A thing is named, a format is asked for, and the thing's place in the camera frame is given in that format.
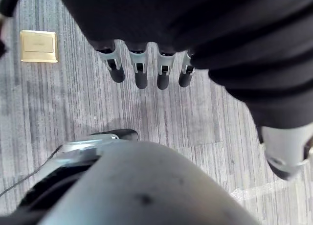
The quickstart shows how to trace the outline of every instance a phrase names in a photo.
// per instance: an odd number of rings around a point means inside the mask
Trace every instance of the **black fingertip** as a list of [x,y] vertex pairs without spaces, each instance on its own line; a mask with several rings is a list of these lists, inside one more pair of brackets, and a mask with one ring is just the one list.
[[120,69],[112,69],[112,70],[109,70],[109,72],[113,81],[117,83],[121,83],[125,80],[125,73],[124,73],[124,69],[122,66]]
[[166,74],[162,74],[162,75],[158,74],[157,75],[156,84],[160,90],[165,90],[168,87],[168,83],[169,83],[169,76],[168,75],[166,75]]
[[275,166],[273,166],[271,163],[268,162],[268,165],[270,167],[270,169],[272,170],[272,172],[279,177],[282,180],[290,180],[294,177],[295,174],[291,174],[289,172],[285,172],[285,171],[281,171],[279,169],[277,169]]
[[148,85],[147,73],[143,73],[142,71],[136,72],[135,81],[136,81],[136,86],[139,89],[145,89]]
[[180,72],[178,83],[181,87],[187,87],[190,85],[192,75],[188,73]]

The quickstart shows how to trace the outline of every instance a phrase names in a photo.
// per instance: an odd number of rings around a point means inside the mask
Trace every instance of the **black cable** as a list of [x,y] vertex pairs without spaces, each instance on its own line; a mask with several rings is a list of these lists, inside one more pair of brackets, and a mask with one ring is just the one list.
[[49,160],[51,160],[53,158],[53,156],[60,150],[60,148],[62,147],[62,145],[60,145],[59,147],[57,147],[54,152],[48,157],[48,159],[41,165],[39,166],[35,171],[33,171],[32,173],[30,173],[29,175],[27,175],[25,178],[23,178],[22,180],[16,182],[15,184],[13,184],[12,186],[8,187],[7,189],[5,189],[3,192],[0,193],[0,197],[2,197],[5,193],[7,193],[8,191],[10,191],[12,188],[16,187],[17,185],[19,185],[20,183],[24,182],[26,179],[30,178],[31,176],[33,176],[34,174],[36,174]]

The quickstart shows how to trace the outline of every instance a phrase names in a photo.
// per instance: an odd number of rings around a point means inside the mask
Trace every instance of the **black sleeve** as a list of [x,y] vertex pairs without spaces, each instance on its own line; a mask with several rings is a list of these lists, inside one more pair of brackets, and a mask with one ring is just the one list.
[[12,17],[19,0],[0,0],[0,13]]
[[257,126],[313,122],[313,0],[246,0],[177,38]]
[[95,49],[113,39],[190,49],[257,126],[313,121],[313,0],[62,1]]

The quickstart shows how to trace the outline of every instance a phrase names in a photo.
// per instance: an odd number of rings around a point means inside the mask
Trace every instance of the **gray carpet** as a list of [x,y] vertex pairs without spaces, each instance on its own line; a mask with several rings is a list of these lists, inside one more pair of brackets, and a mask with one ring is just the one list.
[[[57,33],[59,62],[20,61],[20,30]],[[133,128],[141,140],[185,155],[267,225],[313,224],[313,170],[292,182],[273,175],[245,106],[197,71],[178,85],[177,55],[167,90],[156,86],[156,48],[149,46],[148,87],[114,83],[60,0],[21,0],[6,26],[10,51],[0,61],[0,191],[32,172],[65,141],[114,128]],[[0,213],[15,209],[34,179],[0,198]]]

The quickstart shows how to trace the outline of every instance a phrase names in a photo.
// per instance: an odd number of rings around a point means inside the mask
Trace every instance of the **robotic finger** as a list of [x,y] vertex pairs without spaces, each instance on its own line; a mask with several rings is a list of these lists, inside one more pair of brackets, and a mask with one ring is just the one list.
[[190,85],[191,78],[196,71],[195,67],[190,64],[190,57],[191,51],[186,51],[182,61],[181,71],[178,80],[178,83],[181,87],[187,87]]
[[173,67],[175,52],[163,46],[157,47],[157,87],[165,90]]
[[147,63],[148,63],[148,53],[147,53],[147,43],[142,44],[132,44],[125,42],[128,47],[129,55],[131,57],[136,86],[139,89],[145,89],[148,84],[147,78]]
[[101,60],[106,64],[111,78],[117,83],[123,82],[125,79],[125,73],[122,67],[117,43],[112,40],[104,45],[103,49],[97,51]]

